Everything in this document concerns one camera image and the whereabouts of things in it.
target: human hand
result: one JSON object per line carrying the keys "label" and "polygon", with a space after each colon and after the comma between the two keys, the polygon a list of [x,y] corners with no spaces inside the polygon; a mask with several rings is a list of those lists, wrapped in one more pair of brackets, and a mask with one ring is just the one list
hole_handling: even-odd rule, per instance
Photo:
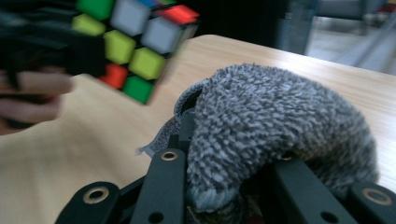
{"label": "human hand", "polygon": [[[39,123],[58,118],[62,94],[73,89],[69,75],[59,67],[43,67],[39,72],[20,72],[18,80],[21,89],[16,91],[8,82],[6,71],[0,70],[0,135],[17,133],[24,129],[11,129],[6,119],[24,123]],[[13,98],[33,95],[34,101]]]}

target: gray towel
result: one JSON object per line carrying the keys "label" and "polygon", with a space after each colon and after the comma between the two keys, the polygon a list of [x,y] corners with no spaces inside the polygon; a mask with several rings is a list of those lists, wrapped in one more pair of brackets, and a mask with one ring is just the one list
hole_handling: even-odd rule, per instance
{"label": "gray towel", "polygon": [[378,179],[375,140],[351,103],[290,71],[249,63],[188,88],[175,116],[140,151],[152,155],[166,147],[183,104],[198,91],[186,196],[201,223],[241,223],[241,184],[290,150],[333,190]]}

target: light wood tabletop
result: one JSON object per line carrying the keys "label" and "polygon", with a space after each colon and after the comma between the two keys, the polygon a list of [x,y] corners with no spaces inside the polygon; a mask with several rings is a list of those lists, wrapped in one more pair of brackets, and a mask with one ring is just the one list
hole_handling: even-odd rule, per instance
{"label": "light wood tabletop", "polygon": [[205,35],[183,44],[149,105],[80,75],[58,119],[1,136],[0,223],[53,223],[83,186],[109,181],[123,188],[144,175],[150,158],[135,150],[173,116],[178,96],[217,69],[240,63],[288,69],[348,99],[375,135],[379,184],[396,191],[396,77]]}

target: rubik's cube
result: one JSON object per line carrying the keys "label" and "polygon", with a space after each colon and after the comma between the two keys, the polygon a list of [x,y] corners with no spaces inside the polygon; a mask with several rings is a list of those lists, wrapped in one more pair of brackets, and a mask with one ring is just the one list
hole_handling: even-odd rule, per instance
{"label": "rubik's cube", "polygon": [[73,29],[105,39],[108,64],[99,78],[143,104],[199,16],[173,0],[78,0],[77,9]]}

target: table surface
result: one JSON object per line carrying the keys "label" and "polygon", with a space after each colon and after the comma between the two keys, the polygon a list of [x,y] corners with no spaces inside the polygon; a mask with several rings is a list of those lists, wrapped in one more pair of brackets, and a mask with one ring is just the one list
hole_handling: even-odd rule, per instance
{"label": "table surface", "polygon": [[366,117],[377,140],[380,184],[396,191],[396,77],[215,35],[186,41],[149,105],[96,79],[73,77],[59,119],[0,137],[0,223],[53,223],[73,194],[95,181],[120,188],[143,176],[153,139],[191,84],[231,64],[288,69],[338,91]]}

